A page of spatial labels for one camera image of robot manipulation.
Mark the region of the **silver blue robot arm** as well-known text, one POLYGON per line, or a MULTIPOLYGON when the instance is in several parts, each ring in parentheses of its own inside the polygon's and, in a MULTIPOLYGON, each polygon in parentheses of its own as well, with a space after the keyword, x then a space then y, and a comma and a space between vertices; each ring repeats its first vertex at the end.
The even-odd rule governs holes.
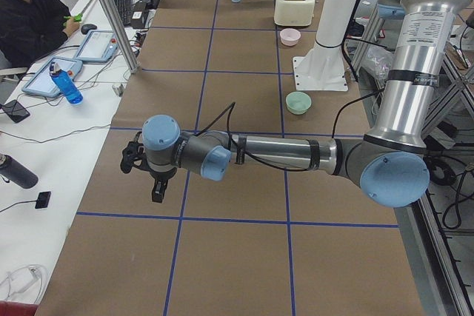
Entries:
POLYGON ((218 181, 231 160, 245 158, 276 169, 321 169, 351 180, 378 204, 400 207, 418 200, 430 181, 421 131, 457 13, 473 0, 378 0, 382 14, 403 15, 394 59, 375 125, 361 140, 320 142, 233 135, 229 131, 183 132, 168 115, 147 119, 142 157, 162 201, 179 168, 218 181))

